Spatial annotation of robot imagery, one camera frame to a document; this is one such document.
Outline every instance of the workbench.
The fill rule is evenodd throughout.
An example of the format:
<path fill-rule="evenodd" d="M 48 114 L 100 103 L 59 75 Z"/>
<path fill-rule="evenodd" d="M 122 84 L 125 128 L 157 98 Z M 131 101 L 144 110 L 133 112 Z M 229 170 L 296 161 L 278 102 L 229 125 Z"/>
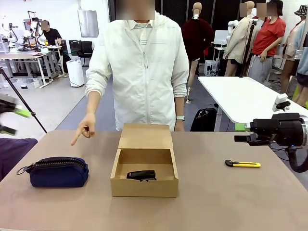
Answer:
<path fill-rule="evenodd" d="M 13 63 L 15 70 L 18 70 L 17 65 L 16 65 L 17 63 L 20 63 L 21 67 L 23 67 L 23 64 L 25 64 L 28 77 L 32 77 L 29 63 L 37 64 L 38 65 L 38 71 L 40 72 L 42 80 L 43 80 L 43 87 L 45 87 L 48 84 L 50 84 L 51 82 L 53 82 L 54 77 L 58 76 L 58 74 L 55 70 L 55 67 L 54 67 L 54 63 L 53 63 L 53 59 L 52 59 L 52 53 L 51 52 L 42 53 L 42 55 L 38 55 L 38 56 L 33 56 L 32 55 L 33 53 L 34 53 L 33 51 L 26 51 L 26 52 L 18 52 L 18 53 L 0 54 L 0 60 L 4 60 L 6 66 L 7 66 L 7 69 L 8 69 L 8 72 L 9 72 L 8 77 L 13 77 L 13 71 L 12 71 L 11 63 Z M 41 62 L 40 62 L 41 58 L 44 61 L 46 71 L 47 71 L 47 75 L 48 75 L 46 78 L 49 80 L 49 82 L 46 82 L 44 72 L 43 72 L 43 69 L 42 69 L 42 66 L 41 66 Z M 36 65 L 32 65 L 31 68 L 36 70 Z"/>
<path fill-rule="evenodd" d="M 48 50 L 52 51 L 52 55 L 54 57 L 55 60 L 57 60 L 56 56 L 55 56 L 55 50 L 57 50 L 56 52 L 58 52 L 59 54 L 59 58 L 60 58 L 60 63 L 61 63 L 61 70 L 62 70 L 62 74 L 65 74 L 64 72 L 64 68 L 63 68 L 63 60 L 61 59 L 61 53 L 60 53 L 60 49 L 62 49 L 63 46 L 48 46 Z"/>
<path fill-rule="evenodd" d="M 249 77 L 198 77 L 200 83 L 219 105 L 215 131 L 219 131 L 222 111 L 233 123 L 250 123 L 254 119 L 271 119 L 273 106 L 279 93 Z M 308 116 L 308 110 L 288 99 L 291 103 L 286 113 Z"/>
<path fill-rule="evenodd" d="M 96 132 L 70 146 L 74 131 L 53 131 L 0 182 L 0 230 L 307 231 L 308 192 L 269 147 L 235 143 L 233 132 L 173 132 L 177 198 L 112 197 L 120 132 Z M 18 169 L 51 156 L 81 157 L 83 188 L 39 189 Z M 227 167 L 225 160 L 260 162 Z"/>

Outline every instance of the hand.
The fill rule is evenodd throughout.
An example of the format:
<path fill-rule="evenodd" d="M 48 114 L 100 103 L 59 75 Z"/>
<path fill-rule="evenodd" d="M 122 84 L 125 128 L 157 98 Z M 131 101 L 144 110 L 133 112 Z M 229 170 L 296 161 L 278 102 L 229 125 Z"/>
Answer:
<path fill-rule="evenodd" d="M 79 136 L 82 134 L 86 138 L 91 138 L 95 134 L 95 114 L 94 113 L 87 113 L 84 119 L 78 125 L 76 134 L 74 139 L 71 142 L 71 145 L 75 145 L 76 141 L 78 140 Z"/>
<path fill-rule="evenodd" d="M 260 61 L 264 62 L 266 60 L 266 56 L 268 55 L 267 50 L 264 50 L 261 54 L 260 54 Z"/>
<path fill-rule="evenodd" d="M 176 121 L 174 131 L 185 131 L 183 120 Z"/>

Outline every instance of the wall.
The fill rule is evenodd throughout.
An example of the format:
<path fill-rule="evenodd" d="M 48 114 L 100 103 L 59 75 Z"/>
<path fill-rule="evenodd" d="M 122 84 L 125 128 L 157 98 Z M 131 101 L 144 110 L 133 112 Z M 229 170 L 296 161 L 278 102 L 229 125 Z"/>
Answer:
<path fill-rule="evenodd" d="M 295 15 L 294 12 L 299 9 L 301 5 L 307 5 L 307 0 L 284 0 L 283 1 L 283 16 L 282 19 L 286 22 L 286 30 L 284 41 L 287 39 L 290 31 L 300 21 L 300 17 Z"/>
<path fill-rule="evenodd" d="M 78 8 L 96 10 L 99 31 L 109 22 L 107 0 L 0 0 L 0 18 L 24 28 L 23 20 L 28 19 L 27 11 L 37 12 L 38 18 L 48 20 L 63 39 L 87 40 L 95 43 L 96 38 L 82 38 L 79 27 Z"/>

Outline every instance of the dark red sweater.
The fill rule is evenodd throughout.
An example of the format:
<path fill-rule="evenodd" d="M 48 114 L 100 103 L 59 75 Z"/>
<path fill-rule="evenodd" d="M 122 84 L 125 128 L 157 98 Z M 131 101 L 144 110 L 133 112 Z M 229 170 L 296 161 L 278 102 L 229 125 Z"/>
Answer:
<path fill-rule="evenodd" d="M 184 23 L 182 36 L 188 59 L 193 61 L 203 56 L 204 50 L 214 40 L 215 33 L 206 20 L 199 18 L 190 19 Z"/>

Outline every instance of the open cardboard box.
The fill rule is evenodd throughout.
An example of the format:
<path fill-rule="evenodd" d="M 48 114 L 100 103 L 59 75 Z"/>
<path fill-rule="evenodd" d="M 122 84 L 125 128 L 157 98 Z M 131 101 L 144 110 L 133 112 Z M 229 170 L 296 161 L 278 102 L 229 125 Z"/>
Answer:
<path fill-rule="evenodd" d="M 157 180 L 126 178 L 142 170 L 155 170 Z M 179 177 L 169 126 L 125 124 L 110 181 L 112 196 L 177 197 Z"/>

